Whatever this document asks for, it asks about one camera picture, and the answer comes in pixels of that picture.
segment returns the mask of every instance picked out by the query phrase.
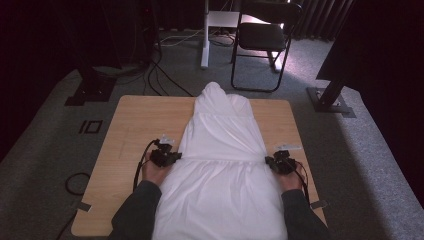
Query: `person's right hand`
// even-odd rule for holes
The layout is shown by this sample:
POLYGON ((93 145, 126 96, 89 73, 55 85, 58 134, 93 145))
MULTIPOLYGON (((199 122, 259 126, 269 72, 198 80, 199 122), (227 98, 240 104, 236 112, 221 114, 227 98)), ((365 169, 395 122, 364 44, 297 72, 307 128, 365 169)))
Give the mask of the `person's right hand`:
MULTIPOLYGON (((305 176, 301 174, 302 165, 298 162, 296 162, 296 171, 300 174, 300 176, 302 176, 304 180, 305 176)), ((286 192, 293 189, 302 190, 302 181, 300 180, 299 176, 294 171, 287 175, 280 175, 280 174, 274 173, 274 176, 277 178, 277 181, 280 184, 281 191, 286 192)))
POLYGON ((168 175, 168 172, 171 170, 172 165, 163 168, 158 167, 155 163, 150 161, 150 153, 146 154, 146 161, 147 162, 142 168, 141 178, 160 186, 168 175))

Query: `white cloth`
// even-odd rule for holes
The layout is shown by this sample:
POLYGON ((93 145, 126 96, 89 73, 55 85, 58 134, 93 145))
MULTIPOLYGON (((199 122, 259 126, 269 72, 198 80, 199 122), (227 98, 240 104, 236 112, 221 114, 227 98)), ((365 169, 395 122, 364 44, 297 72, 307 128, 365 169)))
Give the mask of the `white cloth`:
POLYGON ((287 239, 279 187, 248 99, 209 83, 161 186, 153 239, 287 239))

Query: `gray carpet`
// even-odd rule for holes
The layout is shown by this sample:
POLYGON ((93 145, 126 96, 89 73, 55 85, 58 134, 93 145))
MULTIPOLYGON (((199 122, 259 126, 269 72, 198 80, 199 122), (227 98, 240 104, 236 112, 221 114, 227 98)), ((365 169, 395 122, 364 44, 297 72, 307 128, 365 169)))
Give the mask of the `gray carpet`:
MULTIPOLYGON (((228 39, 217 38, 228 43, 228 39)), ((424 211, 409 188, 358 92, 345 88, 342 97, 356 118, 316 113, 307 87, 326 87, 315 77, 331 43, 294 41, 283 84, 274 93, 234 91, 230 86, 231 49, 211 45, 209 68, 200 69, 202 44, 185 41, 163 47, 159 66, 194 96, 204 86, 218 82, 228 93, 248 98, 285 99, 291 103, 316 187, 333 239, 423 239, 424 211)), ((268 86, 277 75, 266 60, 238 61, 240 84, 268 86)), ((105 72, 116 72, 99 68, 105 72)), ((155 71, 151 79, 155 80, 155 71)), ((159 79, 172 96, 187 96, 164 75, 159 79)), ((81 196, 65 190, 74 173, 91 173, 116 105, 123 95, 156 95, 145 87, 142 75, 118 79, 109 102, 65 107, 80 77, 69 73, 52 91, 38 114, 0 165, 0 239, 56 239, 75 212, 81 196), (97 134, 80 133, 84 121, 103 121, 97 134)), ((71 186, 84 191, 87 179, 73 179, 71 186)), ((72 236, 68 226, 60 239, 72 236)))

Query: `chair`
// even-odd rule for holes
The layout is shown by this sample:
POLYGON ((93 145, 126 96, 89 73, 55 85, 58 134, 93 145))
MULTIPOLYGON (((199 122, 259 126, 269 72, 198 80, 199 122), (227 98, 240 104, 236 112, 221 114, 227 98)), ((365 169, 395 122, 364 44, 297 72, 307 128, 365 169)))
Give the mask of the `chair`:
POLYGON ((231 71, 231 86, 234 89, 256 92, 274 92, 280 87, 287 55, 290 49, 291 36, 301 16, 302 8, 295 3, 279 3, 265 0, 243 1, 237 22, 236 37, 231 57, 231 63, 233 64, 231 71), (242 22, 243 15, 255 17, 266 23, 242 22), (266 51, 268 56, 238 54, 238 46, 245 50, 266 51), (285 51, 284 60, 279 74, 278 83, 275 88, 245 88, 238 87, 234 84, 234 72, 237 56, 260 58, 269 57, 270 60, 272 60, 270 64, 271 67, 275 67, 275 61, 283 51, 285 51), (278 53, 275 58, 272 56, 272 52, 278 53))

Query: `table top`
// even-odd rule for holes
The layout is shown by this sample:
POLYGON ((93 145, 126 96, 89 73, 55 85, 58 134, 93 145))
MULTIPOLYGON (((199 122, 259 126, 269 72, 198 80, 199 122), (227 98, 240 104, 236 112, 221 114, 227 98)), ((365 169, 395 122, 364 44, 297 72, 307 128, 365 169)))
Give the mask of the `table top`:
MULTIPOLYGON (((123 96, 119 101, 82 199, 89 211, 78 209, 72 225, 76 236, 108 236, 111 219, 132 193, 137 164, 145 147, 162 134, 175 139, 178 149, 184 129, 193 116, 194 97, 123 96)), ((280 144, 302 146, 290 104, 285 100, 251 99, 268 155, 280 144)), ((303 163, 309 177, 311 202, 318 200, 305 152, 291 150, 292 158, 303 163)), ((325 222, 322 209, 314 210, 325 222)))

